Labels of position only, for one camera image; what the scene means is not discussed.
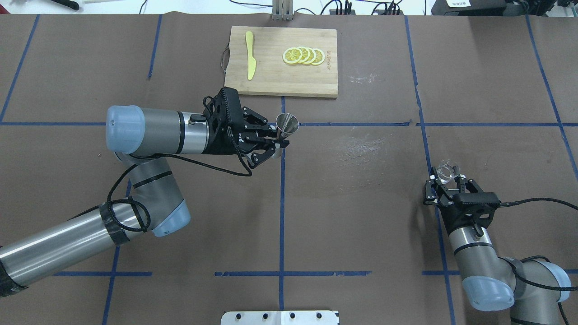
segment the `yellow knife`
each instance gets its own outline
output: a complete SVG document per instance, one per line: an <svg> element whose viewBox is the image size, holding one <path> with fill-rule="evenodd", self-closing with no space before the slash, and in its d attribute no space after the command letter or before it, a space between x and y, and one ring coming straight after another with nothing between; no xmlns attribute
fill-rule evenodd
<svg viewBox="0 0 578 325"><path fill-rule="evenodd" d="M245 41L247 41L247 56L249 58L247 64L247 80L251 80L255 75L257 67L257 60L253 57L253 32L247 31L245 33Z"/></svg>

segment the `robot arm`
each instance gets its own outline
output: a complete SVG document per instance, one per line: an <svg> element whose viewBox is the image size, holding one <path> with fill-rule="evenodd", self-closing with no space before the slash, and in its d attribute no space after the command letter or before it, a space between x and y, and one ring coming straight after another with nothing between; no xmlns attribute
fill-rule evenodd
<svg viewBox="0 0 578 325"><path fill-rule="evenodd" d="M131 196L112 201L110 193L104 204L1 247L0 297L16 294L149 229L161 237L186 226L191 216L166 161L170 155L163 154L237 154L252 169L287 147L285 138L299 127L290 114L280 115L277 125L268 124L261 115L241 107L232 88L205 98L204 104L202 114L112 106L106 143L128 168Z"/></svg>
<svg viewBox="0 0 578 325"><path fill-rule="evenodd" d="M566 272L534 258L498 257L487 231L494 212L502 206L498 196L484 192L454 165L432 168L431 174L425 183L424 204L437 206L442 215L470 304L480 311L510 308L512 325L558 324L557 304L569 297L568 291L530 286L520 278L569 287ZM455 189L447 187L451 180Z"/></svg>

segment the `bamboo cutting board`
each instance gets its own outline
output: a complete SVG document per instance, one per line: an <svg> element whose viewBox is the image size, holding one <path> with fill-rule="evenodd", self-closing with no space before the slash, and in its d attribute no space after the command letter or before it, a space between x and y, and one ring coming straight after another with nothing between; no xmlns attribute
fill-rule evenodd
<svg viewBox="0 0 578 325"><path fill-rule="evenodd" d="M252 80L247 79L247 31L253 32L253 56L257 60ZM317 66L283 62L283 52L297 46L324 51L325 62ZM233 26L229 50L225 86L237 89L239 94L337 97L335 29Z"/></svg>

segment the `light blue joint cap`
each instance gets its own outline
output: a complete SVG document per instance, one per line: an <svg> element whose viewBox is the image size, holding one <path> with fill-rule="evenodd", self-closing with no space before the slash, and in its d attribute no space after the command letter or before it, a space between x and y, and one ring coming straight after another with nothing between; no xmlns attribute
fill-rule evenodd
<svg viewBox="0 0 578 325"><path fill-rule="evenodd" d="M570 277L568 276L566 271L564 271L564 269L562 269L561 267L557 266L554 263L549 263L545 261L536 261L536 262L540 263L541 265L544 265L548 269L548 271L550 271L552 275L554 275L556 281L558 281L559 286L561 287L572 286L572 282L570 282ZM569 291L560 291L560 299L558 300L558 302L564 302L568 298L570 298Z"/></svg>
<svg viewBox="0 0 578 325"><path fill-rule="evenodd" d="M514 305L512 288L489 276L469 276L462 282L470 304L479 311L491 312Z"/></svg>
<svg viewBox="0 0 578 325"><path fill-rule="evenodd" d="M188 211L185 200L163 220L157 228L153 229L153 234L157 237L163 237L183 228L191 221L191 214Z"/></svg>
<svg viewBox="0 0 578 325"><path fill-rule="evenodd" d="M122 153L135 152L145 137L145 114L140 107L111 106L106 113L106 146Z"/></svg>

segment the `wire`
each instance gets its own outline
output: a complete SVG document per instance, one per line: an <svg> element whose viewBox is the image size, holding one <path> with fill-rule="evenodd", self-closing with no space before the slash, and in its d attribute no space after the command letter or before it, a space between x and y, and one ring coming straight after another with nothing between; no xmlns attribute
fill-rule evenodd
<svg viewBox="0 0 578 325"><path fill-rule="evenodd" d="M155 154L155 155L152 155L149 157L138 157L138 156L133 156L133 157L135 157L135 158L152 158L152 159L156 159L156 158L160 158L160 157L174 158L174 159L186 161L188 163L203 166L206 168L214 169L216 171L225 172L225 173L235 175L235 176L247 176L247 177L251 176L253 174L253 172L251 172L251 169L247 166L247 164L243 160L243 157L240 154L238 154L237 156L239 157L239 160L240 160L241 164L243 165L243 167L245 168L245 170L247 171L247 173L239 173L239 172L230 171L228 169L216 167L213 165L206 164L204 162L200 162L197 160L193 160L193 159L189 159L189 158L185 158L185 157L181 157L181 156L177 156L175 154L169 154L169 153L160 153L160 154Z"/></svg>
<svg viewBox="0 0 578 325"><path fill-rule="evenodd" d="M566 317L566 313L564 312L564 308L562 308L562 303L558 303L558 309L560 309L560 315L562 315L562 319L564 319L564 324L570 325L568 318Z"/></svg>
<svg viewBox="0 0 578 325"><path fill-rule="evenodd" d="M140 5L139 14L141 14L141 12L143 11L143 7L145 6L145 4L146 4L147 1L148 1L148 0L144 0L143 4Z"/></svg>
<svg viewBox="0 0 578 325"><path fill-rule="evenodd" d="M312 14L314 14L314 15L317 15L315 12L313 12L313 11L311 11L310 9L307 9L307 8L299 8L299 9L295 10L295 12L298 12L299 10L307 10L308 12L310 12L310 13L312 13Z"/></svg>
<svg viewBox="0 0 578 325"><path fill-rule="evenodd" d="M533 260L538 260L538 259L544 260L548 263L550 262L549 258L547 258L546 256L542 256L542 255L535 255L535 256L522 258L520 261L522 263L526 263L527 261L533 261ZM560 310L560 315L562 315L562 319L564 319L564 324L570 325L570 323L568 322L568 318L566 317L566 313L564 312L564 308L562 307L562 304L560 302L558 303L558 309Z"/></svg>
<svg viewBox="0 0 578 325"><path fill-rule="evenodd" d="M568 202L563 201L563 200L558 200L557 198L547 198L547 197L536 197L536 198L529 198L529 199L521 200L521 201L500 203L499 207L500 208L509 208L510 206L520 205L520 204L524 204L524 203L528 203L528 202L534 202L534 201L556 202L556 203L564 204L565 206L569 206L570 208L572 208L574 210L578 210L578 206L576 206L576 205L573 205L573 204L568 203Z"/></svg>
<svg viewBox="0 0 578 325"><path fill-rule="evenodd" d="M399 8L398 3L395 2L379 2L371 11L371 14L374 14L377 12L377 7L379 7L380 5L385 5L386 9L384 10L384 12L381 15L396 15L399 14L399 12L401 11Z"/></svg>
<svg viewBox="0 0 578 325"><path fill-rule="evenodd" d="M110 189L108 196L106 197L106 205L107 205L110 217L114 220L114 223L116 223L119 227L121 227L124 230L133 231L133 232L141 232L141 231L145 232L147 229L149 229L150 223L151 223L151 217L150 217L149 211L146 209L145 205L143 205L142 203L140 203L138 201L134 201L134 200L126 200L126 199L120 199L120 200L114 200L114 201L112 200L112 195L113 195L114 191L116 190L116 188L118 187L118 185L120 184L120 182L122 182L123 179L128 175L128 173L130 173L131 170L135 169L137 166L138 165L136 165L136 164L130 166L116 180L116 182L114 183L114 185ZM147 217L147 223L141 228L132 228L132 227L128 227L128 226L123 225L116 217L116 214L114 213L114 210L112 208L113 204L116 204L116 203L127 203L127 204L130 204L131 206L132 205L139 206L141 209L143 209L144 214Z"/></svg>
<svg viewBox="0 0 578 325"><path fill-rule="evenodd" d="M262 7L262 8L271 8L271 7L273 7L272 5L263 5L263 4L260 4L260 3L236 2L236 1L233 1L233 0L229 0L229 2L236 3L236 4L238 4L238 5L260 6L260 7Z"/></svg>
<svg viewBox="0 0 578 325"><path fill-rule="evenodd" d="M341 2L341 0L331 0L331 1L327 2L327 4L323 7L323 9L321 10L321 13L320 13L320 14L323 14L323 13L325 12L325 9L326 9L332 2L335 2L335 5L336 5L336 8L335 8L336 13L339 12L339 11L341 11L341 10L343 10L343 3Z"/></svg>
<svg viewBox="0 0 578 325"><path fill-rule="evenodd" d="M74 218L78 218L78 217L80 217L81 215L85 215L86 213L92 212L92 211L94 211L94 210L96 210L96 209L98 209L98 205L93 206L92 208L90 208L90 209L88 209L88 210L84 210L84 211L80 212L80 213L77 214L76 216L68 219L68 221L70 221L70 220L72 220L72 219L74 219Z"/></svg>
<svg viewBox="0 0 578 325"><path fill-rule="evenodd" d="M538 287L541 289L552 290L552 291L578 291L578 287L552 287L552 286L546 286L546 285L542 285L540 283L530 281L526 278L523 278L520 274L518 274L518 271L516 271L516 267L513 264L510 264L510 266L512 267L512 272L514 272L514 275L519 280L526 283L527 285L535 286L535 287Z"/></svg>
<svg viewBox="0 0 578 325"><path fill-rule="evenodd" d="M547 258L546 256L542 256L542 255L526 257L526 258L521 259L520 262L526 263L527 261L534 261L534 260L538 260L538 259L544 260L548 263L550 262L549 258Z"/></svg>

